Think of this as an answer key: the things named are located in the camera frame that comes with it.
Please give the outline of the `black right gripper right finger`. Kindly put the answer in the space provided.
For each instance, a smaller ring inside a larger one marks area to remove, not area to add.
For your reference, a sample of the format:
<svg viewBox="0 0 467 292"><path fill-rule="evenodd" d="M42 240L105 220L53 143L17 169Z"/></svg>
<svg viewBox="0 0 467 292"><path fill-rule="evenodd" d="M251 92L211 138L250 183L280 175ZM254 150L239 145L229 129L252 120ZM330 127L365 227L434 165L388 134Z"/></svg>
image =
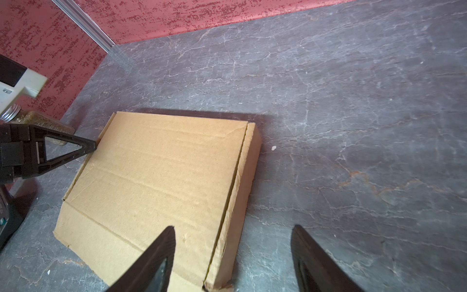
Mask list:
<svg viewBox="0 0 467 292"><path fill-rule="evenodd" d="M300 225L291 233L291 254L300 292L363 292Z"/></svg>

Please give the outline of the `brown cardboard box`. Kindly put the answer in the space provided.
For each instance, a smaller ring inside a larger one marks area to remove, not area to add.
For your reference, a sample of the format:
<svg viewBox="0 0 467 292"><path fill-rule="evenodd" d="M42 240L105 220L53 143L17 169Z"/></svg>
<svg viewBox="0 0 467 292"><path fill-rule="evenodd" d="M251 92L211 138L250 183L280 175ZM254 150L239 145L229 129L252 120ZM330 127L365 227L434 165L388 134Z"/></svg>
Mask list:
<svg viewBox="0 0 467 292"><path fill-rule="evenodd" d="M112 285L172 226L169 290L230 292L260 149L253 122L116 112L54 236Z"/></svg>

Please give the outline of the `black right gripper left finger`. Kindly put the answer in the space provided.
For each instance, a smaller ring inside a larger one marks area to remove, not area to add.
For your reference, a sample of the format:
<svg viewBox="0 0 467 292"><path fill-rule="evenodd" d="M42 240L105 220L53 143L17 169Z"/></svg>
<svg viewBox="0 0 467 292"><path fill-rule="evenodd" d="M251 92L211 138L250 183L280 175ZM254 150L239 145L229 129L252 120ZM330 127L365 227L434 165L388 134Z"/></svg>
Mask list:
<svg viewBox="0 0 467 292"><path fill-rule="evenodd" d="M168 226L107 292L166 292L175 249L175 229Z"/></svg>

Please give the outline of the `aluminium corner post left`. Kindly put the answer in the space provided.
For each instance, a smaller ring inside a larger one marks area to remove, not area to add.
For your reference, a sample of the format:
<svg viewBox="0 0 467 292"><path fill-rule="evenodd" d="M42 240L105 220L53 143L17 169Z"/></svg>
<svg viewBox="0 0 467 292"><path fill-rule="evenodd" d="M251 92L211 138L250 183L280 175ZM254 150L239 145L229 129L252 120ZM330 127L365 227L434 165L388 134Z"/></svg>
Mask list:
<svg viewBox="0 0 467 292"><path fill-rule="evenodd" d="M52 0L52 2L106 53L111 52L111 49L116 45L115 42L104 33L98 24L75 1Z"/></svg>

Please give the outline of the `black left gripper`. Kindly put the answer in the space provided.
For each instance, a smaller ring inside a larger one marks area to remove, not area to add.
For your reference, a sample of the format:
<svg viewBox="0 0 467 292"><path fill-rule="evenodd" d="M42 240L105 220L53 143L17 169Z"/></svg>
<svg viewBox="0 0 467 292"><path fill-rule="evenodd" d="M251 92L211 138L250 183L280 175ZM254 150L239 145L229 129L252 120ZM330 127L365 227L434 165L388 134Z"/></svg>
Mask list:
<svg viewBox="0 0 467 292"><path fill-rule="evenodd" d="M97 142L35 125L1 125L1 182L43 175L86 156Z"/></svg>

